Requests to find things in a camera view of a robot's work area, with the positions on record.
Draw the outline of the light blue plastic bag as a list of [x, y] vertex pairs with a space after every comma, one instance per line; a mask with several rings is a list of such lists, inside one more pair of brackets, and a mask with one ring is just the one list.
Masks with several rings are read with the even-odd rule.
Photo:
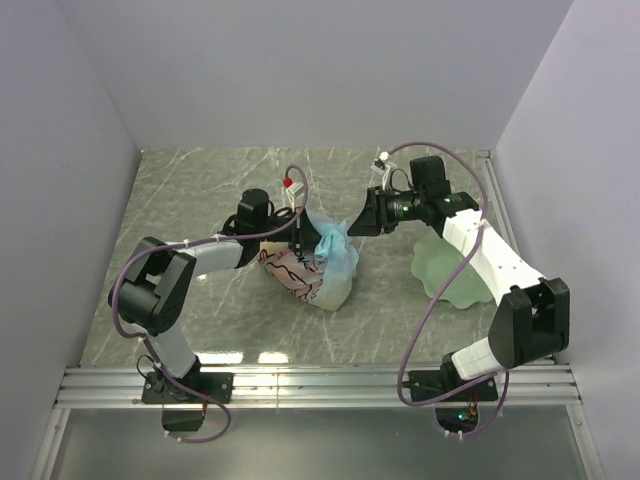
[[296, 252], [284, 244], [264, 242], [258, 263], [297, 299], [335, 312], [351, 293], [359, 254], [347, 234], [347, 221], [314, 212], [309, 217], [320, 233], [317, 246]]

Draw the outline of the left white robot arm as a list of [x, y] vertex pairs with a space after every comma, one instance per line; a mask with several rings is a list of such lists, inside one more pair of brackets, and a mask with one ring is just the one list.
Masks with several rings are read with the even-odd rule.
[[249, 189], [221, 232], [210, 238], [163, 242], [145, 237], [138, 243], [108, 303], [115, 327], [128, 323], [133, 328], [122, 336], [137, 338], [146, 347], [153, 363], [145, 380], [149, 391], [174, 403], [194, 403], [206, 396], [228, 402], [230, 378], [212, 380], [202, 373], [179, 318], [196, 277], [248, 265], [264, 242], [307, 253], [320, 244], [321, 234], [304, 206], [275, 209], [266, 191]]

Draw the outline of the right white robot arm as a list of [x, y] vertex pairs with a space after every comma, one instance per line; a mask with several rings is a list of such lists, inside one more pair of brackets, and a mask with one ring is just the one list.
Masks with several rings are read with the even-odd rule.
[[409, 186], [391, 186], [396, 171], [382, 153], [372, 168], [382, 177], [367, 190], [362, 212], [349, 228], [353, 237], [388, 234], [402, 222], [420, 221], [463, 256], [497, 305], [488, 334], [444, 356], [435, 393], [462, 399], [476, 379], [536, 361], [569, 344], [570, 291], [529, 266], [495, 232], [481, 207], [466, 192], [455, 192], [439, 156], [410, 162]]

